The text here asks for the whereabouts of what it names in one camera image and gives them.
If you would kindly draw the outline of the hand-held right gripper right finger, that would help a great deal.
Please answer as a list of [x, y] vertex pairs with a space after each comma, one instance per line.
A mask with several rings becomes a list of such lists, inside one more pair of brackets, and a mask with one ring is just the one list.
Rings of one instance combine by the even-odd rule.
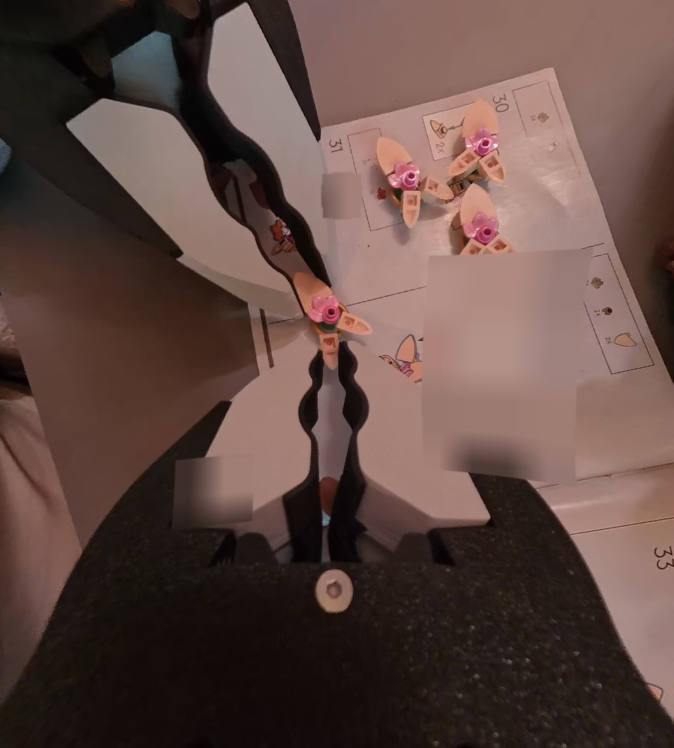
[[352, 433], [339, 500], [379, 544], [395, 549], [407, 533], [490, 521], [468, 473], [424, 462], [422, 391], [359, 342], [342, 342], [338, 374]]

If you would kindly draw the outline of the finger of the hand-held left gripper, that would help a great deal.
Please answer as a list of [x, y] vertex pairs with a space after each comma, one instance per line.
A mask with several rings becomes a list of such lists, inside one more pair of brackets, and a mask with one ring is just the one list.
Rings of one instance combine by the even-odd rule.
[[204, 2], [195, 72], [185, 74], [185, 123], [225, 195], [227, 163], [254, 172], [265, 207], [283, 219], [309, 272], [330, 284], [320, 123], [287, 2]]
[[23, 162], [0, 178], [0, 288], [85, 544], [146, 468], [258, 376], [237, 294], [278, 304], [290, 285], [223, 209], [169, 111], [103, 99], [69, 126], [184, 253], [118, 229]]

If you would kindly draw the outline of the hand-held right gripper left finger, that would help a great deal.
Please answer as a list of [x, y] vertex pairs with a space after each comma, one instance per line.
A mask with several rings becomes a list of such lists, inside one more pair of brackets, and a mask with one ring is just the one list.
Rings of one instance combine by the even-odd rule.
[[290, 540], [284, 496], [311, 470], [299, 406], [317, 353], [290, 353], [231, 401], [220, 426], [220, 526], [260, 533], [277, 550]]

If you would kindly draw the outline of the pink and tan toy flower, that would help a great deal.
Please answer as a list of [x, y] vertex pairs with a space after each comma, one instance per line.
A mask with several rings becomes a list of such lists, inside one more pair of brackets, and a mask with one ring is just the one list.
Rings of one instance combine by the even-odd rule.
[[491, 104], [476, 100], [461, 124], [464, 149], [448, 167], [449, 185], [455, 194], [463, 191], [462, 182], [503, 184], [506, 167], [499, 152], [499, 121]]
[[477, 183], [463, 193], [451, 228], [461, 230], [460, 255], [513, 254], [516, 249], [500, 234], [497, 211], [488, 192]]
[[379, 136], [376, 149], [377, 164], [386, 178], [386, 186], [377, 190], [380, 201], [390, 201], [401, 213], [407, 228], [413, 228], [426, 198], [449, 203], [454, 192], [444, 182], [423, 175], [406, 149], [397, 141]]
[[364, 319], [350, 313], [332, 293], [332, 290], [315, 276], [296, 272], [293, 279], [299, 302], [311, 320], [324, 364], [329, 369], [338, 367], [340, 335], [350, 333], [358, 336], [373, 332]]

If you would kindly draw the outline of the white desk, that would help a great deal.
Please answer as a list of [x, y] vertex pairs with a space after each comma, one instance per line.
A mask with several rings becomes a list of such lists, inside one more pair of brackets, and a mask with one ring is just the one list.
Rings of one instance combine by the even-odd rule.
[[[614, 200], [635, 187], [626, 167], [633, 146], [644, 144], [644, 127], [632, 108], [623, 112], [638, 95], [624, 90], [624, 99], [610, 82], [623, 83], [628, 57], [609, 43], [628, 41], [644, 21], [649, 32], [669, 21], [674, 32], [673, 7], [294, 2], [294, 15], [326, 122], [322, 136], [329, 126], [554, 70], [602, 207], [607, 198], [608, 208], [630, 209], [631, 200]], [[620, 260], [630, 246], [651, 248], [637, 224], [603, 212]], [[591, 261], [583, 247], [428, 259], [420, 383], [426, 467], [468, 468], [479, 485], [483, 474], [532, 485], [579, 481], [577, 329]]]

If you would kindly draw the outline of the beige cloth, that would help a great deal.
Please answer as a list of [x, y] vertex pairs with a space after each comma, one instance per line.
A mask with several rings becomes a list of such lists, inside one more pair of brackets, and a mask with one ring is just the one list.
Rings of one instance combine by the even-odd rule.
[[0, 358], [0, 705], [81, 554], [34, 398], [13, 363]]

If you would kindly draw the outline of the white instruction booklet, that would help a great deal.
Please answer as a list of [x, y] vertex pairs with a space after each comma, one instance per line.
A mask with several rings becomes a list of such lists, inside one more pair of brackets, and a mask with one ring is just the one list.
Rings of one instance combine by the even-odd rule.
[[334, 223], [332, 288], [373, 327], [360, 344], [421, 387], [427, 265], [460, 249], [451, 228], [463, 191], [426, 198], [409, 229], [380, 201], [379, 136], [449, 187], [461, 124], [478, 100], [499, 121], [503, 184], [483, 182], [500, 234], [524, 251], [588, 248], [572, 485], [534, 482], [565, 526], [655, 699], [674, 718], [674, 387], [614, 246], [554, 70], [329, 126], [328, 172], [361, 174], [360, 219]]

